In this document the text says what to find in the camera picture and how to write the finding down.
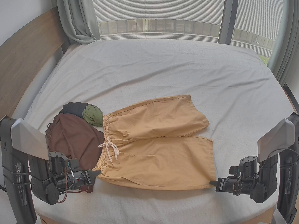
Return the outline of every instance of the tan shorts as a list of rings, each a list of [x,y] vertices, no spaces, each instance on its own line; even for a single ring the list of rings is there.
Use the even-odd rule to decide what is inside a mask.
[[[194,136],[209,121],[190,95],[136,103],[104,115],[103,125],[105,144],[109,138],[115,145],[108,145],[109,155],[103,146],[93,169],[102,171],[98,178],[103,181],[138,189],[190,190],[210,188],[209,181],[216,180],[213,140]]]

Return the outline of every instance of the rolled green garment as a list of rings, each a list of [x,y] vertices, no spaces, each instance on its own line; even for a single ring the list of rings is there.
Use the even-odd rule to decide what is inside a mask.
[[[82,113],[83,119],[92,126],[103,126],[103,112],[96,106],[87,105]]]

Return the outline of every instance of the mattress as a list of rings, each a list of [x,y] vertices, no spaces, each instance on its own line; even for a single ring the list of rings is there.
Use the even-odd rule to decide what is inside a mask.
[[[271,71],[250,49],[200,41],[128,39],[73,45],[30,107],[25,120],[45,132],[68,102],[87,102],[104,114],[146,99],[191,94],[210,125],[216,176],[257,155],[257,140],[293,108]],[[36,210],[63,223],[240,223],[273,207],[215,188],[152,191],[96,180],[93,193],[69,193],[50,206],[33,197]]]

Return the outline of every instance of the drawstring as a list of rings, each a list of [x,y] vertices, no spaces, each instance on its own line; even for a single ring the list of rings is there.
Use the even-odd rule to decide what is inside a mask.
[[[103,143],[103,144],[100,144],[98,147],[106,147],[106,150],[107,150],[107,154],[108,154],[108,158],[109,158],[109,160],[110,160],[110,162],[112,163],[112,165],[114,166],[114,164],[113,164],[113,162],[112,162],[112,158],[111,158],[111,156],[110,156],[110,154],[109,154],[109,147],[112,147],[113,148],[113,150],[114,150],[114,157],[115,157],[115,159],[117,160],[117,155],[119,155],[119,151],[118,151],[118,147],[114,144],[114,143],[112,143],[112,142],[110,142],[109,141],[109,138],[107,138],[107,141],[108,141],[108,143]]]

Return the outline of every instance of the wooden headboard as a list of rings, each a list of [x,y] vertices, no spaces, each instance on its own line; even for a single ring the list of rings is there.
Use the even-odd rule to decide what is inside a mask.
[[[0,119],[12,116],[31,81],[65,41],[67,35],[55,7],[0,46]]]

